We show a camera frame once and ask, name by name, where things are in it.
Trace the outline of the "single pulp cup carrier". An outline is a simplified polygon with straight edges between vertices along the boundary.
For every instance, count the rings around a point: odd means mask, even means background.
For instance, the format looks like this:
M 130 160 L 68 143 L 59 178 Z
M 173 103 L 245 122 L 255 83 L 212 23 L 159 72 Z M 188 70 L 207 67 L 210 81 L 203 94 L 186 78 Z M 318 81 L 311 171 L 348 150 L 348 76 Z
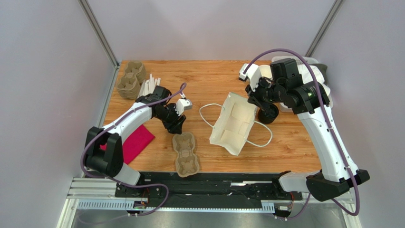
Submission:
M 200 170 L 198 157 L 194 150 L 195 137 L 191 132 L 175 134 L 172 138 L 173 149 L 177 154 L 175 166 L 178 176 L 186 178 L 195 175 Z

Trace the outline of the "green white paper bag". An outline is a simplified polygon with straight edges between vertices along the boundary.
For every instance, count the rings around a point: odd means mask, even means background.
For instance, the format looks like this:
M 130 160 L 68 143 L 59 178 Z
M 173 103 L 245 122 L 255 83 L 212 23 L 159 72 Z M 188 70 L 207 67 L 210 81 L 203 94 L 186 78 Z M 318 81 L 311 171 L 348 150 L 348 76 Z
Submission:
M 221 107 L 220 115 L 214 125 L 211 125 L 202 115 L 202 109 L 216 105 Z M 267 146 L 273 138 L 273 132 L 265 124 L 255 120 L 257 106 L 248 103 L 248 99 L 230 92 L 223 104 L 206 104 L 199 109 L 200 117 L 212 128 L 209 137 L 210 144 L 225 148 L 231 155 L 238 156 L 245 143 L 256 147 Z M 263 145 L 248 140 L 254 124 L 260 124 L 270 132 L 270 138 Z

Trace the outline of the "stack of pulp cup carriers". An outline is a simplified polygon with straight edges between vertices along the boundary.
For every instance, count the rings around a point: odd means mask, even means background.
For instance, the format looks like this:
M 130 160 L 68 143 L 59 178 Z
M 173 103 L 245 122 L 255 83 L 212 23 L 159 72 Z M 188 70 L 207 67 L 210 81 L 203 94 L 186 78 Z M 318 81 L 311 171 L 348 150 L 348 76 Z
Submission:
M 145 65 L 140 61 L 129 61 L 124 68 L 124 75 L 118 79 L 116 89 L 122 98 L 136 99 L 145 80 Z

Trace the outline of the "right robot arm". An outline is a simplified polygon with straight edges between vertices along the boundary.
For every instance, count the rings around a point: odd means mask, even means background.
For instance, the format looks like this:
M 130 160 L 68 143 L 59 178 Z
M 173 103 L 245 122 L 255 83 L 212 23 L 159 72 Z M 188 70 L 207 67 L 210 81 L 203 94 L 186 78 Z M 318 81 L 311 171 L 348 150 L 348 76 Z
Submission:
M 307 130 L 321 163 L 315 173 L 282 174 L 277 183 L 283 191 L 310 193 L 318 201 L 332 200 L 370 179 L 348 154 L 333 122 L 328 90 L 323 83 L 305 76 L 303 64 L 285 58 L 270 64 L 270 76 L 258 65 L 245 64 L 239 78 L 248 81 L 248 102 L 259 108 L 258 120 L 272 123 L 283 104 L 298 117 Z

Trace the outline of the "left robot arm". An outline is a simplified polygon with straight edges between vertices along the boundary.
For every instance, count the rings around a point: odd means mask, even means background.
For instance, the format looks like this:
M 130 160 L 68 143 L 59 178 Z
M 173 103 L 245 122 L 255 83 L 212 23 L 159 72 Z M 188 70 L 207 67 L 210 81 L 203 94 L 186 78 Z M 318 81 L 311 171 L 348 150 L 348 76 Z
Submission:
M 80 158 L 80 166 L 85 175 L 109 178 L 124 186 L 135 187 L 141 174 L 125 164 L 124 142 L 152 118 L 161 120 L 169 133 L 182 134 L 186 119 L 183 113 L 193 105 L 183 93 L 186 86 L 186 83 L 182 83 L 174 94 L 158 86 L 153 93 L 138 98 L 130 109 L 110 124 L 89 129 Z

